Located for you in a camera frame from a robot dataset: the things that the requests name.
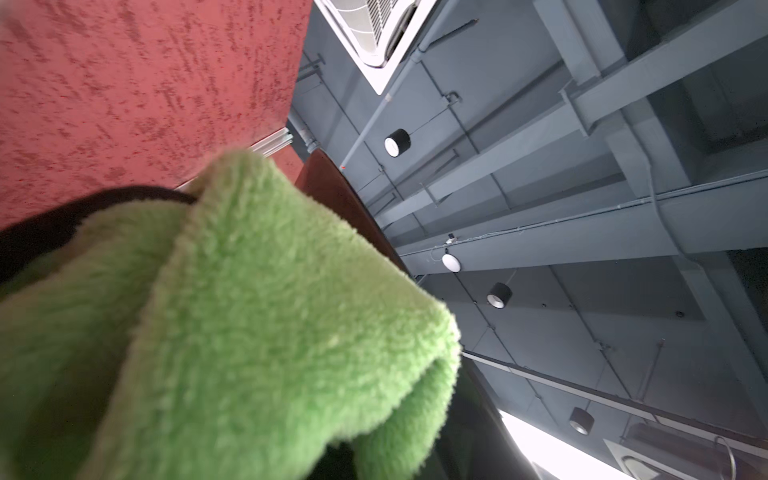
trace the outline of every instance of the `green plush hood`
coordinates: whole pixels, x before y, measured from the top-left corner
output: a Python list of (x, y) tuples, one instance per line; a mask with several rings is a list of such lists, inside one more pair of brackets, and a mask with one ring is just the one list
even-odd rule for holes
[(287, 480), (338, 441), (358, 478), (418, 471), (451, 313), (271, 161), (209, 182), (92, 215), (0, 287), (0, 476)]

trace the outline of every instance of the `ceiling air conditioner vent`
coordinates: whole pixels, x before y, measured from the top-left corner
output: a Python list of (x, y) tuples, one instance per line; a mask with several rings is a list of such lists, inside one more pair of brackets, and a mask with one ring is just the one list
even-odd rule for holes
[(331, 29), (377, 94), (437, 0), (315, 0)]

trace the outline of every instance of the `round ceiling light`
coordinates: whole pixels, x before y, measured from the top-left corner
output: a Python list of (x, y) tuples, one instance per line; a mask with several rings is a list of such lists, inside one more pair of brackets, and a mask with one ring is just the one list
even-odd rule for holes
[(411, 136), (402, 128), (393, 131), (384, 139), (384, 149), (390, 157), (397, 157), (411, 147)]
[(488, 292), (488, 303), (496, 308), (504, 308), (507, 302), (512, 298), (512, 290), (505, 283), (498, 282), (491, 287)]
[(594, 417), (586, 410), (576, 407), (574, 411), (571, 412), (571, 417), (568, 422), (571, 423), (571, 426), (577, 432), (582, 435), (589, 435), (589, 432), (592, 431), (592, 426), (594, 425)]
[(447, 253), (447, 251), (445, 255), (442, 256), (442, 264), (445, 265), (445, 268), (451, 270), (453, 273), (459, 272), (462, 269), (462, 264), (458, 261), (458, 258), (454, 257), (450, 253)]

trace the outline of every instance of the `black cylindrical light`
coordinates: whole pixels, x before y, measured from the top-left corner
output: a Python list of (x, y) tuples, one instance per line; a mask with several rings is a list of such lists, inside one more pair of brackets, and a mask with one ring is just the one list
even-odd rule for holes
[(390, 157), (397, 157), (411, 147), (411, 136), (408, 132), (398, 128), (384, 139), (384, 148)]
[(498, 282), (488, 292), (488, 303), (496, 308), (504, 308), (511, 298), (512, 290), (509, 289), (506, 283)]
[(584, 409), (576, 407), (568, 419), (571, 426), (582, 435), (589, 435), (594, 425), (594, 417)]

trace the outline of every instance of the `ceiling beam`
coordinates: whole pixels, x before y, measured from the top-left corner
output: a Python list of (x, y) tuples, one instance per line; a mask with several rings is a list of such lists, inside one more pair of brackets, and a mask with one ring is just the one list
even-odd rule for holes
[[(535, 0), (534, 7), (576, 83), (602, 78), (607, 69), (626, 63), (598, 0)], [(606, 127), (605, 141), (635, 195), (649, 193), (648, 161), (659, 191), (690, 186), (690, 175), (650, 102), (641, 98), (622, 110), (601, 123)], [(628, 118), (635, 119), (635, 128)]]
[[(687, 253), (768, 247), (768, 170), (658, 195), (672, 234)], [(445, 237), (431, 239), (441, 246)], [(647, 197), (571, 217), (459, 238), (462, 270), (676, 255)], [(400, 247), (412, 275), (445, 273), (429, 248)]]
[(664, 410), (655, 409), (654, 407), (635, 402), (634, 400), (623, 399), (616, 395), (603, 393), (599, 390), (581, 386), (545, 373), (536, 372), (535, 370), (526, 367), (500, 362), (499, 360), (478, 353), (464, 351), (462, 352), (462, 355), (465, 358), (473, 359), (476, 362), (484, 363), (485, 365), (495, 367), (502, 371), (521, 376), (532, 382), (541, 383), (542, 385), (580, 396), (583, 399), (589, 399), (592, 402), (600, 403), (601, 405), (609, 406), (631, 415), (636, 415), (650, 422), (658, 422), (661, 425), (665, 425), (679, 432), (695, 435), (700, 439), (706, 439), (712, 442), (715, 437), (721, 436), (727, 439), (728, 445), (734, 449), (768, 459), (768, 442), (765, 440), (756, 439), (754, 437), (742, 435), (738, 432), (721, 429), (714, 425), (665, 412)]
[(702, 253), (694, 256), (694, 260), (706, 269), (709, 281), (725, 302), (734, 324), (757, 359), (763, 377), (767, 377), (768, 336), (741, 275), (733, 266), (728, 254)]
[(768, 35), (762, 0), (718, 4), (664, 43), (376, 217), (384, 227)]
[(683, 257), (675, 256), (673, 261), (707, 319), (707, 325), (717, 338), (723, 356), (750, 397), (757, 416), (764, 426), (768, 426), (768, 383), (765, 375), (739, 332), (731, 310), (710, 279), (707, 268)]

